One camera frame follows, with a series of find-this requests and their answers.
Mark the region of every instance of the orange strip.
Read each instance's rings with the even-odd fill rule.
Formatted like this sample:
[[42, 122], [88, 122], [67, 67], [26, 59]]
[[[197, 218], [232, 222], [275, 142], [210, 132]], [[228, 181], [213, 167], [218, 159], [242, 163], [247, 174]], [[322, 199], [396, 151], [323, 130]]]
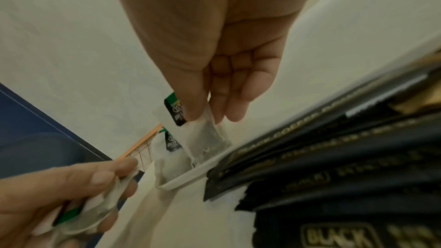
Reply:
[[142, 139], [140, 139], [136, 144], [134, 144], [131, 148], [129, 148], [126, 152], [124, 152], [123, 155], [121, 155], [117, 160], [121, 160], [125, 157], [127, 157], [132, 151], [134, 151], [135, 149], [138, 148], [138, 146], [140, 146], [143, 142], [145, 142], [146, 140], [150, 139], [151, 137], [153, 137], [154, 135], [156, 135], [156, 133], [158, 131], [160, 131], [163, 128], [162, 124], [158, 124], [153, 130], [151, 130], [147, 135], [143, 136]]

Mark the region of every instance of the person's left hand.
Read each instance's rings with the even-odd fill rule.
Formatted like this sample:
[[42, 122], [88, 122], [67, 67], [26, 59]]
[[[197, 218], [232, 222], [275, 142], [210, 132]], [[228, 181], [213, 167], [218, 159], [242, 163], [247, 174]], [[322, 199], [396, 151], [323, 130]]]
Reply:
[[[115, 177], [129, 175], [138, 161], [82, 163], [69, 167], [52, 168], [0, 180], [0, 247], [47, 247], [50, 234], [33, 237], [32, 230], [50, 211], [67, 200], [95, 196], [109, 189]], [[136, 192], [131, 182], [122, 198]], [[118, 212], [111, 213], [99, 226], [99, 232], [112, 228]], [[77, 248], [77, 240], [63, 242], [63, 248]]]

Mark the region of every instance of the person's right hand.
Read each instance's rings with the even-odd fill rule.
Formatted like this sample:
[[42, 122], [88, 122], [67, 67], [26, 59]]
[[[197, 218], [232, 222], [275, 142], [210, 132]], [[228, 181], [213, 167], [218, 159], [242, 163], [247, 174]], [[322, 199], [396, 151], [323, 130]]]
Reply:
[[211, 94], [219, 123], [239, 121], [273, 83], [306, 0], [121, 0], [149, 56], [197, 119]]

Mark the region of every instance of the hand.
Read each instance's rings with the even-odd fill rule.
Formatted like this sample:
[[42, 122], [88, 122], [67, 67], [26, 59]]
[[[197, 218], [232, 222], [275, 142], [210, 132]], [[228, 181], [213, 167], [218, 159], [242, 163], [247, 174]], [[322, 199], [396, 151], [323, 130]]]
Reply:
[[306, 0], [121, 0], [149, 56], [197, 119], [239, 121], [273, 83]]
[[[0, 180], [0, 247], [47, 247], [50, 235], [30, 235], [44, 216], [67, 200], [106, 191], [115, 176], [127, 176], [137, 163], [134, 158], [83, 163]], [[123, 198], [132, 196], [136, 188], [135, 181], [130, 183]], [[115, 211], [98, 226], [98, 231], [110, 230], [117, 218], [118, 212]], [[79, 247], [76, 240], [62, 245], [66, 248]]]

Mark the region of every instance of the green and black tag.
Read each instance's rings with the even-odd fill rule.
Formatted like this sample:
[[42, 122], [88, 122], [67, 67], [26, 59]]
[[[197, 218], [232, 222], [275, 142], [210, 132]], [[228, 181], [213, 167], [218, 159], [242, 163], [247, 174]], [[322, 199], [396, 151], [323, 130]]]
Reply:
[[187, 122], [184, 118], [181, 101], [178, 100], [174, 92], [164, 100], [164, 104], [176, 125], [182, 126]]
[[165, 131], [165, 148], [170, 152], [182, 148], [182, 146], [177, 142], [177, 140], [175, 140], [175, 138], [168, 131]]

